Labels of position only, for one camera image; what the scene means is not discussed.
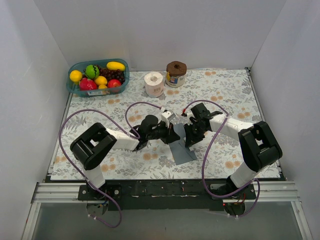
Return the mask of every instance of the white backdrop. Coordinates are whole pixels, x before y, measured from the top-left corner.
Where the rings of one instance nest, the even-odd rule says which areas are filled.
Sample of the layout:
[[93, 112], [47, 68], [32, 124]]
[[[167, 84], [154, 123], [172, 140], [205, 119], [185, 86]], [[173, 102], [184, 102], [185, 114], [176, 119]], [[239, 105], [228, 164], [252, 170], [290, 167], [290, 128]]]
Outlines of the white backdrop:
[[68, 65], [32, 0], [0, 0], [0, 239], [22, 236], [66, 106]]
[[69, 65], [251, 67], [285, 0], [34, 0]]
[[283, 150], [313, 239], [320, 239], [320, 2], [287, 0], [252, 66], [266, 120]]

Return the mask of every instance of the floral tablecloth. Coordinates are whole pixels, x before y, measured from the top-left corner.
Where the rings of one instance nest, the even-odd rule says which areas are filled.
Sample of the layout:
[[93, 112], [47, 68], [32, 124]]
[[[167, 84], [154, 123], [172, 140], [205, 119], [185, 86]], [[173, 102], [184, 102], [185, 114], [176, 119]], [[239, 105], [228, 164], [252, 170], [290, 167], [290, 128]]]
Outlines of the floral tablecloth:
[[[177, 117], [173, 124], [186, 123], [180, 116], [185, 106], [193, 100], [212, 100], [222, 105], [230, 115], [245, 122], [258, 122], [261, 115], [245, 70], [188, 70], [186, 82], [178, 88], [165, 86], [164, 94], [158, 98], [148, 97], [144, 89], [146, 71], [130, 72], [130, 82], [125, 91], [117, 95], [81, 98], [73, 95], [68, 116], [82, 109], [97, 109], [105, 112], [126, 130], [124, 115], [127, 107], [135, 102], [146, 101], [173, 110]], [[205, 103], [210, 111], [219, 110], [215, 105]], [[160, 117], [160, 111], [149, 105], [140, 104], [132, 107], [128, 114], [131, 124], [138, 125], [142, 119], [152, 114]], [[92, 124], [100, 122], [106, 128], [116, 127], [104, 116], [95, 112], [82, 112], [73, 117], [63, 131], [62, 143], [67, 154], [78, 166], [69, 147], [73, 140]], [[207, 132], [205, 139], [196, 145], [194, 150], [197, 160], [176, 165], [170, 147], [161, 140], [152, 140], [139, 152], [113, 150], [101, 163], [105, 179], [200, 179], [201, 165], [205, 151], [213, 137]], [[209, 153], [206, 167], [206, 178], [227, 178], [243, 162], [241, 148], [236, 140], [220, 134]], [[261, 178], [278, 178], [275, 164], [268, 166], [259, 174]], [[60, 148], [51, 175], [52, 180], [79, 180], [81, 175], [70, 165]]]

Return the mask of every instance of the fruit basket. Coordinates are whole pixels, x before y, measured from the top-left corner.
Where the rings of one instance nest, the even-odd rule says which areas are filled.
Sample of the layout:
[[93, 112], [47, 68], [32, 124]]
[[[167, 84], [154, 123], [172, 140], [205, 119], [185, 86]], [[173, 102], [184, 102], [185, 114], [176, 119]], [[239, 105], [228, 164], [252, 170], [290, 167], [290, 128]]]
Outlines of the fruit basket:
[[[103, 69], [106, 67], [107, 63], [109, 62], [118, 62], [124, 65], [125, 69], [121, 74], [123, 73], [124, 75], [124, 82], [122, 83], [121, 86], [118, 87], [112, 87], [112, 88], [104, 88], [104, 89], [95, 89], [95, 90], [80, 90], [79, 85], [75, 84], [71, 79], [69, 78], [70, 73], [73, 70], [78, 70], [80, 72], [84, 73], [84, 70], [86, 69], [87, 66], [93, 65], [93, 66], [99, 66], [99, 69]], [[126, 86], [129, 83], [130, 79], [130, 74], [129, 74], [129, 67], [126, 61], [118, 58], [114, 59], [104, 59], [104, 60], [95, 60], [95, 61], [85, 61], [85, 62], [79, 62], [75, 65], [73, 65], [69, 71], [68, 71], [68, 77], [67, 77], [67, 82], [66, 82], [66, 88], [70, 93], [77, 94], [79, 97], [94, 97], [94, 96], [104, 96], [104, 95], [110, 95], [110, 94], [119, 94], [122, 93]]]

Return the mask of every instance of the purple cable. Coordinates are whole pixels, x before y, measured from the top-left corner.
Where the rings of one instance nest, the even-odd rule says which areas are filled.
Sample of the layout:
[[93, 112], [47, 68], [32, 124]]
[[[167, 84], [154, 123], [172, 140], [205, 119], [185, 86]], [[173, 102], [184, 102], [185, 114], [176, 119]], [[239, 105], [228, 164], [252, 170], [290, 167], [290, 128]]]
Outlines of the purple cable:
[[[214, 134], [212, 140], [210, 141], [209, 143], [209, 146], [205, 152], [205, 155], [203, 157], [203, 162], [202, 162], [202, 171], [201, 171], [201, 176], [202, 176], [202, 183], [203, 183], [203, 186], [204, 186], [204, 189], [206, 190], [206, 192], [208, 194], [210, 194], [211, 196], [215, 197], [215, 198], [218, 198], [218, 199], [223, 199], [223, 198], [228, 198], [236, 193], [238, 193], [239, 191], [241, 191], [242, 189], [244, 189], [246, 186], [248, 186], [249, 184], [252, 183], [252, 181], [249, 181], [247, 182], [245, 185], [239, 187], [237, 190], [229, 193], [229, 194], [225, 194], [225, 195], [215, 195], [213, 194], [212, 192], [209, 191], [208, 187], [207, 187], [207, 184], [206, 184], [206, 180], [205, 180], [205, 165], [206, 165], [206, 161], [207, 161], [207, 157], [208, 157], [208, 154], [209, 154], [209, 151], [211, 149], [211, 146], [213, 145], [215, 139], [217, 138], [218, 134], [220, 133], [220, 131], [222, 130], [222, 128], [225, 126], [227, 120], [228, 120], [228, 116], [229, 116], [229, 113], [222, 107], [220, 106], [219, 104], [213, 102], [213, 101], [210, 101], [210, 100], [195, 100], [195, 101], [192, 101], [190, 102], [186, 107], [185, 109], [183, 110], [183, 112], [186, 111], [186, 109], [191, 105], [191, 104], [194, 104], [194, 103], [197, 103], [197, 102], [207, 102], [207, 103], [211, 103], [211, 104], [214, 104], [216, 106], [218, 106], [222, 111], [225, 112], [225, 119], [223, 120], [221, 126], [219, 127], [219, 129], [216, 131], [216, 133]], [[259, 180], [258, 179], [255, 179], [255, 181], [258, 183], [258, 193], [257, 193], [257, 196], [256, 196], [256, 199], [254, 201], [254, 204], [253, 206], [244, 214], [238, 216], [238, 217], [243, 217], [245, 215], [247, 215], [248, 213], [250, 213], [252, 211], [252, 209], [256, 206], [257, 204], [257, 201], [258, 201], [258, 198], [259, 198], [259, 195], [260, 195], [260, 183], [259, 183]]]
[[135, 132], [135, 134], [137, 135], [137, 137], [133, 137], [135, 139], [139, 139], [140, 138], [140, 134], [131, 126], [131, 124], [129, 123], [128, 121], [128, 118], [127, 118], [127, 114], [128, 114], [128, 111], [131, 107], [133, 107], [134, 105], [137, 105], [137, 104], [148, 104], [150, 106], [153, 106], [155, 108], [158, 108], [158, 109], [161, 109], [161, 106], [157, 106], [155, 104], [152, 104], [152, 103], [149, 103], [149, 102], [146, 102], [146, 101], [137, 101], [135, 103], [132, 103], [125, 111], [125, 114], [124, 114], [124, 117], [125, 117], [125, 121], [126, 123], [129, 125], [129, 127]]
[[70, 157], [67, 155], [64, 146], [62, 145], [62, 131], [66, 126], [66, 123], [76, 114], [82, 113], [82, 112], [96, 112], [99, 114], [102, 114], [103, 116], [105, 116], [106, 118], [108, 118], [111, 122], [113, 122], [122, 132], [124, 132], [125, 134], [128, 134], [121, 126], [119, 126], [119, 124], [117, 124], [113, 119], [111, 119], [111, 117], [109, 117], [107, 114], [103, 113], [102, 111], [99, 110], [95, 110], [95, 109], [83, 109], [83, 110], [79, 110], [76, 111], [74, 113], [72, 113], [69, 117], [67, 117], [67, 119], [62, 123], [61, 128], [59, 130], [59, 134], [58, 134], [58, 140], [59, 140], [59, 145], [60, 148], [63, 152], [63, 154], [65, 155], [66, 159], [69, 161], [69, 163], [84, 177], [84, 179], [87, 181], [87, 183], [90, 185], [90, 187], [92, 187], [94, 190], [96, 190], [97, 192], [99, 192], [100, 194], [104, 195], [107, 199], [109, 199], [111, 202], [114, 203], [114, 205], [116, 206], [116, 208], [119, 211], [119, 222], [116, 225], [111, 225], [107, 222], [105, 222], [103, 219], [99, 218], [99, 217], [95, 217], [93, 215], [90, 215], [90, 217], [97, 219], [98, 221], [102, 222], [103, 224], [105, 224], [106, 226], [110, 227], [110, 228], [116, 228], [120, 225], [121, 221], [122, 221], [122, 213], [121, 213], [121, 209], [119, 204], [112, 198], [110, 197], [108, 194], [104, 193], [103, 191], [101, 191], [100, 189], [98, 189], [96, 186], [94, 186], [89, 179], [87, 179], [86, 175], [81, 171], [81, 169], [79, 169], [76, 164], [70, 159]]

